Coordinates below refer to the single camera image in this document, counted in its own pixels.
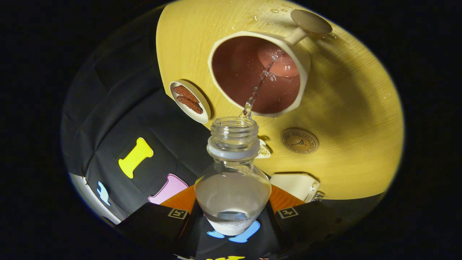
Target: cookie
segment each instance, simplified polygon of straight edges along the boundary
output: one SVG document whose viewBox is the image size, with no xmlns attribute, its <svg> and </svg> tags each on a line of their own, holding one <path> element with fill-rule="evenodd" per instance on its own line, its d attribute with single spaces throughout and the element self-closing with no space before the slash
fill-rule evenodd
<svg viewBox="0 0 462 260">
<path fill-rule="evenodd" d="M 173 88 L 178 95 L 185 96 L 187 99 L 193 101 L 194 103 L 199 103 L 199 100 L 184 86 L 177 86 Z"/>
<path fill-rule="evenodd" d="M 182 104 L 185 104 L 187 107 L 189 107 L 190 109 L 192 109 L 194 112 L 198 113 L 198 114 L 202 114 L 203 113 L 203 110 L 202 108 L 199 106 L 199 104 L 197 104 L 196 102 L 188 99 L 187 97 L 185 96 L 177 96 L 176 99 L 178 101 L 180 101 Z"/>
</svg>

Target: clear plastic bottle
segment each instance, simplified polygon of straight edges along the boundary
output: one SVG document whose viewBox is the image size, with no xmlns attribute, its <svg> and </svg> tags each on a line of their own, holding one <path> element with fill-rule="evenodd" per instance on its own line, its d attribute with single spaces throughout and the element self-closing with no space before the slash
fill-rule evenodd
<svg viewBox="0 0 462 260">
<path fill-rule="evenodd" d="M 271 194 L 268 177 L 254 166 L 260 152 L 258 125 L 250 118 L 218 118 L 207 151 L 215 159 L 195 183 L 197 201 L 210 224 L 223 235 L 243 233 Z"/>
</svg>

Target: ceramic cup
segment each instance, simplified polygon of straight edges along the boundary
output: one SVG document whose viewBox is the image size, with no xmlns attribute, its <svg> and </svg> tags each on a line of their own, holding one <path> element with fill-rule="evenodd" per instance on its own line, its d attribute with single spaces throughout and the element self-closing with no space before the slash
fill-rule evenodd
<svg viewBox="0 0 462 260">
<path fill-rule="evenodd" d="M 278 117 L 300 105 L 311 65 L 309 52 L 297 44 L 307 34 L 324 35 L 330 24 L 304 10 L 291 17 L 298 28 L 282 37 L 264 32 L 239 31 L 218 40 L 212 47 L 208 66 L 215 86 L 235 106 L 243 109 L 254 88 L 263 80 L 252 115 Z M 273 61 L 269 74 L 263 72 Z"/>
</svg>

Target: round coaster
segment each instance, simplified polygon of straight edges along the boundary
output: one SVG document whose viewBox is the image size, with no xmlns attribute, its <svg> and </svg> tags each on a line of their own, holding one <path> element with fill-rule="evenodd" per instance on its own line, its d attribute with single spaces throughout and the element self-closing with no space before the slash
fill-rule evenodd
<svg viewBox="0 0 462 260">
<path fill-rule="evenodd" d="M 281 141 L 289 150 L 310 154 L 319 147 L 319 141 L 313 133 L 301 128 L 289 128 L 282 132 Z"/>
</svg>

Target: yellow table surface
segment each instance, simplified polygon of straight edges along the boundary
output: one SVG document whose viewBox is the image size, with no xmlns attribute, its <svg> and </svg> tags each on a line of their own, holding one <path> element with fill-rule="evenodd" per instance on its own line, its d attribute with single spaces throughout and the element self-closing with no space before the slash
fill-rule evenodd
<svg viewBox="0 0 462 260">
<path fill-rule="evenodd" d="M 156 35 L 167 95 L 171 97 L 172 81 L 185 79 L 209 100 L 212 117 L 205 127 L 216 118 L 238 116 L 241 110 L 212 82 L 207 61 L 213 44 L 237 31 L 285 37 L 296 28 L 290 17 L 293 9 L 312 12 L 278 0 L 181 0 L 167 5 Z M 326 20 L 336 38 L 298 43 L 311 53 L 300 107 L 277 118 L 252 117 L 273 151 L 255 164 L 269 175 L 310 173 L 320 180 L 326 199 L 373 196 L 387 190 L 399 166 L 404 140 L 401 103 L 379 60 L 354 36 Z M 319 149 L 297 154 L 284 147 L 281 133 L 291 127 L 315 134 Z"/>
</svg>

